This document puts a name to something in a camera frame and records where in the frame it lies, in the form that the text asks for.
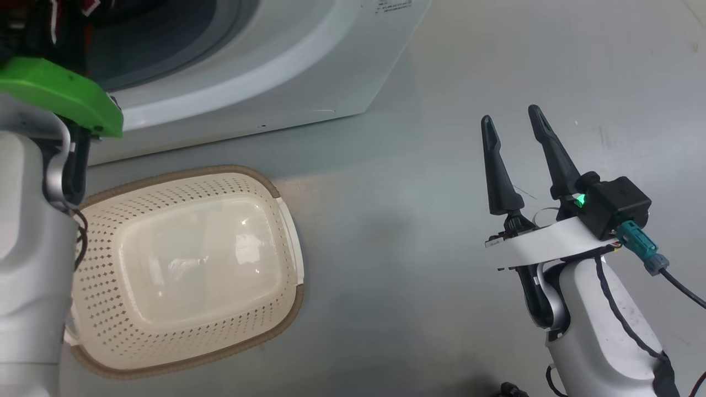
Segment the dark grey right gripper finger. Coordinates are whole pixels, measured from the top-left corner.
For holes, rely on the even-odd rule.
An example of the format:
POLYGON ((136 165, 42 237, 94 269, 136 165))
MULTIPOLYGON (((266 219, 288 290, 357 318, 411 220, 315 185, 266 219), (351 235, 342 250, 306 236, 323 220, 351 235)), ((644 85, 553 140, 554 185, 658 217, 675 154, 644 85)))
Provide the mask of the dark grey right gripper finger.
POLYGON ((501 141, 491 116, 483 116, 480 126, 489 213, 494 216, 519 214, 525 203, 507 173, 501 156, 501 141))
POLYGON ((577 194, 575 187, 580 174, 557 134, 550 127, 549 121, 537 105, 528 106, 528 116, 532 124, 534 137, 542 146, 545 161, 549 168, 550 195, 555 200, 577 194))

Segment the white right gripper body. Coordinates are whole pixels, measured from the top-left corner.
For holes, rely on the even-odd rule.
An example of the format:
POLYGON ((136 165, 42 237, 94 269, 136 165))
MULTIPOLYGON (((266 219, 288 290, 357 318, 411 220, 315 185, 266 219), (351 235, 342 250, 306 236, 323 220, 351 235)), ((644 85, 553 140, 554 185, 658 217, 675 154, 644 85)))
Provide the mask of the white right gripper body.
POLYGON ((569 218, 516 237, 485 242, 494 268, 515 268, 568 258, 614 243, 611 237, 599 240, 579 218, 569 218))

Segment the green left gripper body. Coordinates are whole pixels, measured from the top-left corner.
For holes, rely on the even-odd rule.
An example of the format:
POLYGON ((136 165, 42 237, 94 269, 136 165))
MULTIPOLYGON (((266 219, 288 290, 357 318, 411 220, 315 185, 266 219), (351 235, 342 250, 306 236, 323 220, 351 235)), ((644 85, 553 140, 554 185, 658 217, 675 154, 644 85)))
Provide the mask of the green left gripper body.
POLYGON ((16 56, 2 65, 2 93, 73 121, 99 137, 122 138, 124 117, 108 92, 43 58, 16 56))

